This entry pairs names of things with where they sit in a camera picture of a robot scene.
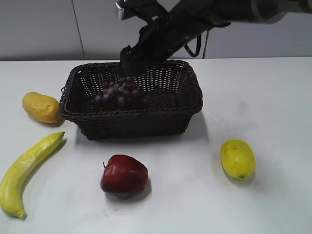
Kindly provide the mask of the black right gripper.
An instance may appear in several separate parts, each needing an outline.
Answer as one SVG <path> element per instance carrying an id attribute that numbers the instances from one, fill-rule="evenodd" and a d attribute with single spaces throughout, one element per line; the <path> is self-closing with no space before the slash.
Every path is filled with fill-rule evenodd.
<path id="1" fill-rule="evenodd" d="M 170 11 L 160 4 L 128 4 L 126 11 L 144 20 L 147 25 L 140 29 L 134 47 L 128 45 L 121 50 L 121 77 L 139 76 L 182 47 L 191 57 L 195 57 L 195 52 L 188 46 L 195 38 L 194 4 L 177 4 Z"/>

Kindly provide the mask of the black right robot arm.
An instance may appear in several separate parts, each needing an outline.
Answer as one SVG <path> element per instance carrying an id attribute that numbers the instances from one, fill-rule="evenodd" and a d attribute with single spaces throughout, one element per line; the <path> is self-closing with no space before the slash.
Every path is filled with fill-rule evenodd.
<path id="1" fill-rule="evenodd" d="M 147 24 L 134 47 L 120 52 L 121 77 L 135 77 L 148 64 L 163 63 L 185 48 L 191 57 L 200 51 L 201 34 L 233 22 L 273 24 L 286 13 L 312 12 L 310 0 L 181 0 L 167 11 L 156 0 L 118 0 L 118 17 L 138 17 Z"/>

